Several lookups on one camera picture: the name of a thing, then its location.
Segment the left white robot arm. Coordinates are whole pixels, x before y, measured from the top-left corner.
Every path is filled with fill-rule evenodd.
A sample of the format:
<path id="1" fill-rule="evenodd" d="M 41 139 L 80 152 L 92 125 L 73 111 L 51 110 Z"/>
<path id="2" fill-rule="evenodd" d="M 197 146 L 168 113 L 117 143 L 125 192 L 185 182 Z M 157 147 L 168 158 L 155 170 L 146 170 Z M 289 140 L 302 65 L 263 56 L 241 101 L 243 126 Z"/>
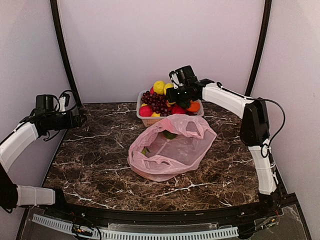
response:
<path id="1" fill-rule="evenodd" d="M 12 182 L 8 172 L 21 153 L 49 131 L 68 130 L 81 127 L 87 117 L 73 115 L 71 111 L 46 113 L 24 118 L 20 124 L 0 143 L 0 207 L 7 213 L 24 206 L 50 206 L 60 218 L 71 213 L 60 189 L 18 185 Z"/>

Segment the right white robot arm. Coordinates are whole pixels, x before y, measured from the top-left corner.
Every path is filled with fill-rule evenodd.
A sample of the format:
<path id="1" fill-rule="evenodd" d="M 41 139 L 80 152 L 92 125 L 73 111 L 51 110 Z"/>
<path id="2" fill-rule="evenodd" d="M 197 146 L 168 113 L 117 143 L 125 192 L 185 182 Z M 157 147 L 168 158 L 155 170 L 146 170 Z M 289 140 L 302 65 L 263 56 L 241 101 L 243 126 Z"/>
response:
<path id="1" fill-rule="evenodd" d="M 265 98 L 252 98 L 233 92 L 220 82 L 209 79 L 187 85 L 174 84 L 166 90 L 171 102 L 201 100 L 216 104 L 237 115 L 241 120 L 239 137 L 250 151 L 258 177 L 258 190 L 262 195 L 273 194 L 279 184 L 276 163 L 271 152 L 270 123 L 266 102 L 278 105 Z"/>

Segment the dark purple grape bunch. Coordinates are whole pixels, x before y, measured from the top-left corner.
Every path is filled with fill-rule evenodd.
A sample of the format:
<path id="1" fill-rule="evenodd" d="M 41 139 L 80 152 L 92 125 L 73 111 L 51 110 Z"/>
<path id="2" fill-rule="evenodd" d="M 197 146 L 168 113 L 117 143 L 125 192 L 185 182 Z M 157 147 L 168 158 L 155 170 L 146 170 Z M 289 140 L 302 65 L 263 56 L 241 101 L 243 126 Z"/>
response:
<path id="1" fill-rule="evenodd" d="M 170 107 L 167 104 L 167 99 L 164 95 L 157 93 L 150 94 L 150 91 L 145 91 L 142 94 L 142 106 L 150 106 L 153 112 L 160 113 L 161 117 L 167 117 L 170 114 Z"/>

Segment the pink plastic bag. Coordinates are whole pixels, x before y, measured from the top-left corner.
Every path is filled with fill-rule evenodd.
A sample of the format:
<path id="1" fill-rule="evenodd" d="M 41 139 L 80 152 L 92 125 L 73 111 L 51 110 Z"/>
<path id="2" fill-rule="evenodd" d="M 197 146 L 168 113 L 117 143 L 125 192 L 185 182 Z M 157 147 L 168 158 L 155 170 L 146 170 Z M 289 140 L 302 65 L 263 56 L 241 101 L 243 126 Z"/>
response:
<path id="1" fill-rule="evenodd" d="M 166 139 L 163 131 L 177 134 Z M 143 131 L 128 150 L 132 171 L 152 181 L 164 182 L 196 170 L 216 139 L 216 132 L 200 116 L 173 114 Z M 142 154 L 144 147 L 150 153 Z"/>

